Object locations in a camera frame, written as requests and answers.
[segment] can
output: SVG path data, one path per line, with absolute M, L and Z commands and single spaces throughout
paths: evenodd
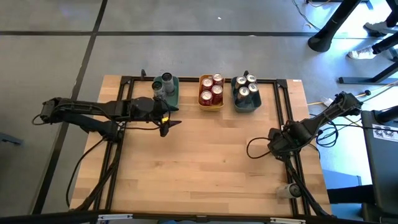
M 300 187 L 297 184 L 288 184 L 278 187 L 276 190 L 278 198 L 298 198 L 301 194 Z
M 164 91 L 164 86 L 161 82 L 153 82 L 152 89 L 154 91 L 154 97 L 166 100 L 166 92 Z
M 259 87 L 255 83 L 250 83 L 248 86 L 248 89 L 249 89 L 251 96 L 258 93 L 258 91 L 259 91 Z
M 174 81 L 171 73 L 166 72 L 162 75 L 162 83 L 167 94 L 174 92 Z
M 257 83 L 257 78 L 254 75 L 247 75 L 246 79 L 248 80 L 248 82 L 246 83 L 246 86 L 249 86 L 250 83 Z
M 202 106 L 211 106 L 211 101 L 213 100 L 213 95 L 210 91 L 205 90 L 200 94 L 200 101 L 199 103 Z
M 244 86 L 246 84 L 246 78 L 244 77 L 236 77 L 236 82 L 235 82 L 235 90 L 238 91 L 239 88 Z
M 211 93 L 213 94 L 213 105 L 217 105 L 223 101 L 223 87 L 214 85 L 211 89 Z
M 247 87 L 241 87 L 238 91 L 238 95 L 236 97 L 236 104 L 246 102 L 249 96 L 249 89 Z
M 214 85 L 224 85 L 224 78 L 221 76 L 221 74 L 217 73 L 213 75 L 213 84 Z
M 213 80 L 210 78 L 205 78 L 201 82 L 201 90 L 202 91 L 206 91 L 206 90 L 211 91 L 212 86 L 213 86 Z

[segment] sticker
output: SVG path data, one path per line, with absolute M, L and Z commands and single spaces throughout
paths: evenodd
M 398 131 L 398 128 L 378 125 L 378 124 L 372 124 L 372 127 L 383 129 L 383 130 L 373 130 L 373 137 L 378 139 L 398 142 L 398 133 L 396 132 Z

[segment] wooden table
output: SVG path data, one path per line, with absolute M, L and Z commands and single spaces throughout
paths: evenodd
M 99 102 L 115 100 L 121 76 L 104 77 Z M 135 82 L 133 98 L 153 95 L 152 82 Z M 284 164 L 272 155 L 250 159 L 246 144 L 267 136 L 279 126 L 272 85 L 260 84 L 262 106 L 249 114 L 234 111 L 231 89 L 224 86 L 224 108 L 220 112 L 201 111 L 198 83 L 180 82 L 180 111 L 171 115 L 182 123 L 171 128 L 165 138 L 159 131 L 127 130 L 114 191 L 112 210 L 128 213 L 173 213 L 289 217 L 289 201 L 276 199 L 275 189 L 287 184 Z M 288 80 L 295 120 L 308 117 L 303 85 Z M 282 107 L 287 119 L 283 93 Z M 129 126 L 153 127 L 130 123 Z M 90 133 L 86 149 L 100 140 Z M 252 155 L 268 149 L 266 140 L 252 143 Z M 101 144 L 83 160 L 78 173 L 71 208 L 79 206 L 100 176 L 106 144 Z M 321 206 L 331 213 L 318 152 L 305 147 L 301 152 L 305 181 Z M 104 207 L 107 187 L 101 201 Z M 298 208 L 303 213 L 301 200 Z

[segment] gray floor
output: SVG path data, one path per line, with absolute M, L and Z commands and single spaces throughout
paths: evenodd
M 338 6 L 329 3 L 314 8 L 296 1 L 320 27 Z M 333 40 L 331 49 L 323 54 L 308 48 L 308 37 L 99 36 L 78 99 L 95 101 L 104 75 L 138 75 L 142 68 L 148 75 L 168 71 L 177 76 L 198 77 L 221 72 L 234 77 L 249 70 L 259 78 L 301 79 L 308 102 L 319 101 L 321 96 L 332 98 L 340 91 L 358 94 L 372 90 L 377 86 L 336 82 L 340 76 L 374 76 L 392 63 L 388 52 L 373 60 L 355 61 L 345 56 L 351 49 L 375 42 L 357 38 L 363 36 L 362 25 L 368 19 L 382 20 L 389 13 L 384 1 L 372 2 L 373 11 L 361 4 L 339 30 L 349 38 Z M 100 0 L 3 0 L 0 30 L 89 31 L 100 5 Z M 100 30 L 316 32 L 306 25 L 290 0 L 109 0 Z M 33 126 L 30 120 L 40 112 L 43 101 L 70 96 L 89 38 L 0 35 L 0 132 L 24 140 L 22 146 L 0 142 L 0 216 L 30 212 L 58 130 L 57 125 Z M 391 96 L 397 93 L 395 87 L 367 102 L 364 108 L 396 105 Z M 312 113 L 322 109 L 310 107 Z M 361 131 L 346 128 L 336 147 L 320 148 L 323 169 L 359 175 L 364 183 L 370 183 Z M 70 127 L 44 212 L 67 210 L 67 183 L 85 140 L 82 130 Z

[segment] white sneaker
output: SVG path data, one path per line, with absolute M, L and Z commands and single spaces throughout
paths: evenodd
M 374 32 L 380 32 L 383 34 L 395 34 L 398 32 L 398 27 L 387 27 L 386 22 L 377 22 L 375 24 L 366 23 L 365 27 Z
M 348 56 L 352 59 L 372 59 L 376 55 L 373 53 L 372 47 L 366 47 L 361 50 L 353 50 L 348 53 Z

